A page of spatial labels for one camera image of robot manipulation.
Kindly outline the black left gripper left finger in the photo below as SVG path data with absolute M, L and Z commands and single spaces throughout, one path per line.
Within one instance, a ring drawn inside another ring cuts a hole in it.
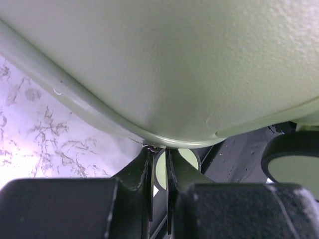
M 111 178 L 17 179 L 0 191 L 3 239 L 147 239 L 154 154 Z

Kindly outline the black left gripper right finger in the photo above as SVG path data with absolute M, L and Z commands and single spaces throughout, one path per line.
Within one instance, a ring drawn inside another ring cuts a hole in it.
M 175 239 L 316 239 L 319 210 L 296 184 L 215 183 L 165 150 L 167 232 Z

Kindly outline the green hard-shell suitcase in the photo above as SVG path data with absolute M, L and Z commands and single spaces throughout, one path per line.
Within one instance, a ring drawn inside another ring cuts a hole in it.
M 319 133 L 316 0 L 3 0 L 0 53 L 91 126 L 199 148 Z

